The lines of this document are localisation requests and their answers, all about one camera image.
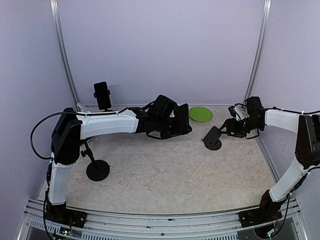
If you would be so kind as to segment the low black round stand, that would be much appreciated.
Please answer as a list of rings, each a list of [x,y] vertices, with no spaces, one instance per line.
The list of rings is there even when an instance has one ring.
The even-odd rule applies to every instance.
[[[219,150],[222,147],[221,135],[221,131],[216,126],[213,126],[202,139],[204,146],[211,151]]]

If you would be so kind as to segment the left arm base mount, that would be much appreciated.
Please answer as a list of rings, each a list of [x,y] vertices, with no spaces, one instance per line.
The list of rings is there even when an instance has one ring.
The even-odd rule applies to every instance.
[[[44,208],[44,218],[54,223],[83,229],[87,219],[87,213],[66,208],[63,204],[49,205]]]

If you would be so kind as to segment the blue-edged black phone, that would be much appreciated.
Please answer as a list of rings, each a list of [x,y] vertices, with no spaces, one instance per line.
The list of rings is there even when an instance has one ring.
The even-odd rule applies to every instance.
[[[179,120],[180,118],[186,118],[189,117],[189,105],[187,103],[180,105],[175,112],[175,115],[177,117],[177,125],[178,128],[180,129],[179,126]]]

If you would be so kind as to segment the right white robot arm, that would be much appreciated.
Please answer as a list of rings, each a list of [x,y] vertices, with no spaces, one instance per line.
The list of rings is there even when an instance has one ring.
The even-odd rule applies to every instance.
[[[260,198],[258,207],[240,211],[244,227],[282,218],[281,207],[287,204],[312,170],[320,167],[320,113],[284,110],[276,107],[232,105],[231,117],[220,127],[212,127],[207,145],[222,147],[220,137],[238,139],[266,138],[264,151],[271,163],[279,160],[287,168]]]

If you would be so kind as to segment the tall black pole stand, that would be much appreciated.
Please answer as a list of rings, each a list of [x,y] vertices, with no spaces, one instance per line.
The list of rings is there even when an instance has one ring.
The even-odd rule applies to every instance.
[[[90,163],[86,168],[87,177],[94,182],[103,181],[110,174],[110,165],[102,159],[95,159],[87,140],[84,140],[83,144],[85,150],[81,150],[80,154],[83,158],[89,157],[90,159]]]

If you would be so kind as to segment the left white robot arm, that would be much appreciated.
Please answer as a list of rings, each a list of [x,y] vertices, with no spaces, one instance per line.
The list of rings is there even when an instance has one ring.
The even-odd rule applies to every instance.
[[[51,175],[48,201],[49,212],[63,223],[70,218],[66,203],[68,178],[73,164],[80,157],[80,146],[92,137],[109,134],[139,134],[148,137],[159,133],[159,140],[187,135],[192,131],[189,106],[172,105],[163,109],[154,106],[128,107],[120,111],[62,112],[51,135]]]

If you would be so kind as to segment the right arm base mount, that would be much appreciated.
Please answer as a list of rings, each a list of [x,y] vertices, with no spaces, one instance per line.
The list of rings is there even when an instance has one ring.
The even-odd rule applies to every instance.
[[[262,213],[259,208],[245,210],[238,213],[240,224],[242,228],[260,225],[275,221],[276,218],[281,219],[282,213],[275,211],[271,213]]]

